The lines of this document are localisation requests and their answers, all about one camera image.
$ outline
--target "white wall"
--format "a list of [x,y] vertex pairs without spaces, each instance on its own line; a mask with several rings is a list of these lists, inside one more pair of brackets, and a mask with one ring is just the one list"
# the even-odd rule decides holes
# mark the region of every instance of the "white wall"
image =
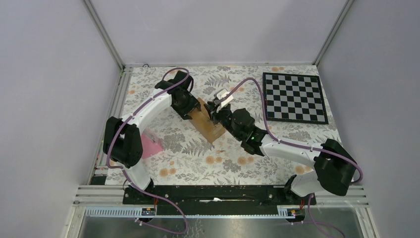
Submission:
[[0,237],[57,238],[118,69],[80,0],[0,2]]
[[356,1],[319,72],[382,238],[420,234],[420,1]]
[[126,64],[312,62],[345,0],[93,0]]

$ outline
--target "black and white checkered board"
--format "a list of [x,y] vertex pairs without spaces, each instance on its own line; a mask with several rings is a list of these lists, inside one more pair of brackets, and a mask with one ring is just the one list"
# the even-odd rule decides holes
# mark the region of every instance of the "black and white checkered board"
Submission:
[[318,76],[263,73],[267,120],[328,124]]

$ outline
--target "floral table surface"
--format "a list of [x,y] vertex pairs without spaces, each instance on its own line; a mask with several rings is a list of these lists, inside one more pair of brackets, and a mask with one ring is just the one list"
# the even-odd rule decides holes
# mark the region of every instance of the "floral table surface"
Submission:
[[[316,66],[194,66],[186,67],[194,78],[192,94],[204,101],[213,99],[216,91],[236,86],[247,77],[254,77],[262,87],[263,72],[318,75]],[[123,114],[130,112],[150,96],[154,85],[171,67],[134,68]],[[175,75],[170,73],[166,80]],[[269,129],[278,136],[314,143],[327,138],[340,141],[331,109],[323,91],[327,125],[269,121]],[[262,106],[257,87],[248,81],[233,95],[232,110],[246,108],[264,128]],[[155,184],[159,185],[236,185],[285,184],[291,175],[311,171],[295,162],[277,157],[247,154],[240,142],[229,132],[213,145],[172,109],[161,113],[148,127],[161,140],[164,150],[141,162]],[[122,185],[125,178],[120,169],[110,169],[105,184]]]

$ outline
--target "purple cable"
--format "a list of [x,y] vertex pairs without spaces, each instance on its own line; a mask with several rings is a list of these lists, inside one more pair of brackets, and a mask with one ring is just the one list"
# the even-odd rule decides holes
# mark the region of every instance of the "purple cable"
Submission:
[[[177,67],[177,68],[173,68],[173,69],[170,69],[168,72],[166,72],[164,75],[163,75],[163,77],[162,77],[162,80],[164,80],[165,79],[165,77],[170,73],[170,72],[172,72],[172,71],[174,71],[174,70],[177,70],[177,69],[181,69],[181,70],[184,70],[184,71],[186,71],[187,72],[187,76],[185,76],[185,78],[183,78],[181,81],[179,81],[178,83],[176,83],[176,84],[174,84],[174,85],[172,85],[172,86],[170,86],[169,88],[167,88],[167,89],[165,89],[165,90],[163,90],[163,91],[160,91],[160,92],[158,92],[158,93],[156,93],[156,95],[154,95],[153,96],[153,98],[149,98],[149,99],[147,99],[142,105],[140,105],[139,106],[139,108],[137,109],[137,110],[135,110],[134,111],[134,113],[133,113],[133,115],[135,116],[141,109],[143,109],[149,102],[151,102],[152,100],[154,100],[156,97],[158,97],[158,96],[160,96],[160,95],[162,95],[162,94],[164,94],[164,93],[166,93],[167,91],[169,91],[169,90],[171,90],[171,89],[173,89],[173,88],[175,88],[175,87],[177,87],[178,85],[180,85],[180,84],[182,84],[183,82],[185,82],[185,80],[187,80],[187,78],[190,76],[190,72],[186,69],[186,68],[182,68],[182,67]],[[127,179],[127,181],[129,181],[129,182],[131,182],[131,178],[128,176],[128,174],[127,174],[127,172],[124,170],[124,168],[122,167],[122,166],[111,166],[111,164],[109,163],[110,162],[110,159],[111,159],[111,152],[112,152],[112,149],[114,148],[114,144],[115,144],[115,142],[116,142],[116,140],[117,140],[117,138],[118,138],[118,136],[120,135],[120,133],[121,133],[121,131],[122,131],[122,129],[125,127],[125,125],[127,125],[127,123],[132,119],[133,117],[132,116],[129,116],[128,118],[127,118],[127,120],[125,120],[123,123],[122,123],[122,125],[118,128],[118,130],[117,130],[117,132],[115,133],[115,136],[114,136],[114,138],[112,139],[112,141],[111,141],[111,144],[109,145],[109,148],[108,148],[108,154],[106,155],[106,165],[108,166],[108,168],[110,168],[110,169],[122,169],[123,171],[123,174],[124,174],[124,176],[125,176],[125,178]],[[155,197],[155,198],[158,198],[158,199],[161,199],[161,200],[163,200],[163,201],[166,201],[166,202],[168,202],[169,204],[171,204],[172,206],[174,206],[178,211],[179,211],[179,213],[181,213],[181,215],[182,215],[182,217],[183,217],[183,219],[184,219],[184,221],[185,221],[185,230],[183,231],[183,232],[174,232],[174,231],[170,231],[170,230],[167,230],[167,229],[165,229],[165,228],[162,228],[162,227],[158,227],[158,226],[155,226],[155,225],[152,225],[152,224],[148,224],[148,223],[144,223],[145,225],[147,225],[147,226],[150,226],[150,227],[153,227],[153,228],[156,228],[156,229],[159,229],[159,230],[162,230],[162,231],[166,231],[166,232],[169,232],[169,233],[172,233],[172,234],[177,234],[177,235],[182,235],[182,234],[185,234],[187,231],[188,231],[188,221],[187,221],[187,218],[185,217],[185,215],[184,215],[184,213],[182,212],[182,210],[177,206],[177,205],[175,205],[175,203],[173,203],[173,202],[171,202],[169,199],[166,199],[166,198],[164,198],[164,197],[160,197],[160,196],[157,196],[157,195],[154,195],[154,194],[151,194],[151,193],[148,193],[148,192],[146,192],[146,191],[144,191],[144,190],[142,190],[142,189],[140,189],[139,187],[137,187],[134,183],[131,183],[131,185],[133,186],[133,188],[135,188],[135,189],[137,189],[139,192],[141,192],[141,193],[143,193],[143,194],[145,194],[145,195],[148,195],[148,196],[151,196],[151,197]]]
[[312,193],[310,196],[309,196],[309,201],[308,201],[308,214],[309,214],[309,217],[311,218],[311,220],[312,220],[312,223],[316,226],[316,228],[322,233],[322,234],[324,234],[325,236],[327,236],[327,237],[329,237],[329,238],[334,238],[332,235],[330,235],[330,234],[328,234],[326,231],[324,231],[323,229],[321,229],[321,227],[319,227],[318,226],[318,224],[321,224],[321,225],[325,225],[325,224],[327,224],[327,226],[330,226],[330,227],[333,227],[334,229],[336,229],[339,233],[341,233],[342,235],[343,235],[343,237],[344,238],[346,238],[346,235],[344,234],[344,232],[342,232],[340,229],[338,229],[337,227],[335,227],[335,226],[333,226],[332,224],[329,224],[329,223],[320,223],[320,222],[316,222],[315,220],[314,220],[314,218],[312,217],[312,214],[311,214],[311,200],[312,200],[312,198],[314,197],[314,194]]
[[[128,176],[128,174],[127,173],[124,173],[124,175],[125,175],[125,178],[129,181],[129,182],[131,182],[131,179],[130,179],[130,177]],[[182,216],[182,218],[184,219],[184,222],[185,222],[185,230],[184,231],[182,231],[182,232],[174,232],[174,231],[171,231],[171,230],[168,230],[168,229],[165,229],[165,228],[162,228],[162,227],[158,227],[158,226],[155,226],[155,225],[152,225],[152,224],[149,224],[149,223],[141,223],[141,224],[144,224],[144,225],[146,225],[146,226],[149,226],[149,227],[153,227],[153,228],[156,228],[156,229],[159,229],[159,230],[162,230],[162,231],[165,231],[165,232],[169,232],[169,233],[172,233],[172,234],[176,234],[176,235],[183,235],[183,234],[185,234],[187,231],[188,231],[188,221],[187,221],[187,217],[185,216],[185,214],[184,214],[184,212],[182,212],[182,210],[175,204],[175,203],[173,203],[171,200],[169,200],[169,199],[167,199],[167,198],[164,198],[164,197],[161,197],[161,196],[157,196],[157,195],[154,195],[154,194],[151,194],[151,193],[148,193],[148,192],[146,192],[146,191],[144,191],[144,190],[142,190],[142,189],[140,189],[139,187],[137,187],[137,185],[135,185],[135,184],[133,184],[133,183],[131,183],[131,186],[133,187],[133,188],[135,188],[135,189],[137,189],[138,191],[140,191],[140,192],[142,192],[142,193],[144,193],[145,195],[147,195],[147,196],[150,196],[150,197],[154,197],[154,198],[157,198],[157,199],[160,199],[160,200],[163,200],[163,201],[165,201],[165,202],[167,202],[167,203],[169,203],[169,204],[171,204],[172,206],[174,206],[175,208],[176,208],[176,210],[177,211],[179,211],[179,213],[181,213],[181,216]]]
[[323,152],[323,153],[330,154],[332,156],[338,157],[338,158],[340,158],[340,159],[348,162],[349,164],[353,165],[357,169],[357,171],[359,171],[359,174],[360,174],[359,178],[356,181],[352,182],[351,184],[355,184],[357,182],[362,181],[362,179],[363,179],[362,169],[359,167],[358,164],[356,164],[354,161],[350,160],[349,158],[347,158],[345,156],[342,156],[340,154],[334,153],[334,152],[329,151],[329,150],[324,150],[324,149],[320,149],[320,148],[312,148],[311,146],[299,145],[299,144],[295,144],[295,143],[288,142],[288,141],[283,141],[283,140],[280,140],[279,141],[278,138],[275,137],[271,133],[271,131],[268,129],[268,123],[267,123],[267,118],[266,118],[266,115],[265,115],[265,108],[264,108],[265,103],[264,103],[263,91],[261,90],[260,85],[258,84],[258,82],[254,78],[246,78],[246,79],[242,80],[242,82],[240,82],[232,91],[230,91],[230,93],[227,96],[225,96],[224,98],[222,98],[220,100],[220,102],[223,102],[228,97],[230,97],[240,86],[242,86],[242,84],[244,84],[246,81],[249,81],[249,80],[253,81],[257,85],[258,91],[260,92],[260,97],[261,97],[261,102],[262,102],[262,117],[264,118],[265,129],[267,130],[267,133],[269,134],[269,136],[273,140],[275,140],[275,141],[277,141],[279,143],[285,144],[285,145],[289,145],[289,146],[293,146],[293,147],[297,147],[297,148],[301,148],[301,149],[307,149],[307,150],[311,150],[312,149],[312,150],[315,150],[315,151]]
[[[326,223],[326,222],[316,222],[316,223],[319,224],[319,225],[326,226],[326,227],[331,227],[331,228],[335,229],[336,231],[338,231],[339,233],[341,233],[344,238],[346,237],[346,235],[344,234],[344,232],[342,232],[338,227],[336,227],[336,226],[334,226],[334,225],[332,225],[330,223]],[[306,224],[315,224],[315,222],[294,222],[293,223],[294,226],[295,225],[306,225]],[[277,226],[291,226],[291,225],[292,225],[291,223],[280,223],[280,224],[277,224]]]

